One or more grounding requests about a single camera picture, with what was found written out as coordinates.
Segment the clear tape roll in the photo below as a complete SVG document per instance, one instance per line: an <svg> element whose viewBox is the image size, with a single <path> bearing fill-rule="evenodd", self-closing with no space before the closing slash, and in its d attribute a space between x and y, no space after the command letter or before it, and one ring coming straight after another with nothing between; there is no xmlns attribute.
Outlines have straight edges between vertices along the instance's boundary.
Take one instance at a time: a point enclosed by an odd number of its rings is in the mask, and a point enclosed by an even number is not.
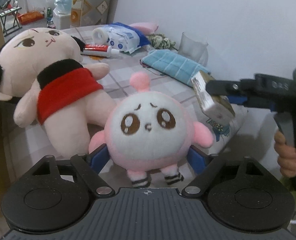
<svg viewBox="0 0 296 240"><path fill-rule="evenodd" d="M92 40L96 45L104 45L108 40L108 33L103 28L95 28L92 31Z"/></svg>

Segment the black device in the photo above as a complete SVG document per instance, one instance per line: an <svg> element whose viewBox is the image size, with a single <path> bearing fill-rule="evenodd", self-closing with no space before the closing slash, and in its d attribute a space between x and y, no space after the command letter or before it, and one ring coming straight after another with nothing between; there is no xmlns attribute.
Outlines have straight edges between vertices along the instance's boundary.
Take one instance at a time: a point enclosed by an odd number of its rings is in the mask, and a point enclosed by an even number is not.
<svg viewBox="0 0 296 240"><path fill-rule="evenodd" d="M187 160L197 176L181 193L115 193L98 175L108 160L106 145L70 160L43 157L4 196L2 212L11 230L2 239L296 239L286 229L293 196L250 156L231 162L191 146Z"/></svg>
<svg viewBox="0 0 296 240"><path fill-rule="evenodd" d="M210 95L222 95L230 103L277 112L274 119L285 135L286 143L296 147L296 81L256 74L254 79L240 81L212 80L207 83ZM296 177L292 179L296 189Z"/></svg>

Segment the round pink plush toy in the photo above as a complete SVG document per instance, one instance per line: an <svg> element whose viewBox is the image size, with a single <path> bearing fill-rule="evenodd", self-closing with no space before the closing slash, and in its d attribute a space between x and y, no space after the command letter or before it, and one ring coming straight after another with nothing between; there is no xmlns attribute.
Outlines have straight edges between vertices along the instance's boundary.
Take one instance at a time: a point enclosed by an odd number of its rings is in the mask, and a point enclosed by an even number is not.
<svg viewBox="0 0 296 240"><path fill-rule="evenodd" d="M133 187L148 187L147 171L160 169L168 185L182 181L177 163L191 144L209 148L213 135L173 98L149 90L146 73L137 72L130 84L138 93L125 98L110 113L103 131L96 133L89 153L106 143L111 159L127 170Z"/></svg>

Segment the black and white striped foot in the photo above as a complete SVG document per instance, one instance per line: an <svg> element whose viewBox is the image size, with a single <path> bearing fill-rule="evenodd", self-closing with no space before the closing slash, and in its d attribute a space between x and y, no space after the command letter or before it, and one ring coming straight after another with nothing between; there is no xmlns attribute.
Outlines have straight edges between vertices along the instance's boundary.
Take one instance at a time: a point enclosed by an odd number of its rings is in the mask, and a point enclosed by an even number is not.
<svg viewBox="0 0 296 240"><path fill-rule="evenodd" d="M172 185L176 182L180 182L184 180L184 176L180 172L178 172L176 175L173 176L167 176L165 177L167 185Z"/></svg>
<svg viewBox="0 0 296 240"><path fill-rule="evenodd" d="M145 179L132 181L131 183L134 188L145 188L150 186L150 181L148 181L148 177L146 177Z"/></svg>

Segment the green can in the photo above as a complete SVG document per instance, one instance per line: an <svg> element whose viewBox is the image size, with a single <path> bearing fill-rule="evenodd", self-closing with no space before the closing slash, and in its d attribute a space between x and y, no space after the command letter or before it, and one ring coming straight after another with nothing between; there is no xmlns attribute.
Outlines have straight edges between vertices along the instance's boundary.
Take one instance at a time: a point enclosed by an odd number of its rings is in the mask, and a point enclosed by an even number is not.
<svg viewBox="0 0 296 240"><path fill-rule="evenodd" d="M53 10L50 7L48 7L47 8L47 21L51 21L52 18L53 18Z"/></svg>

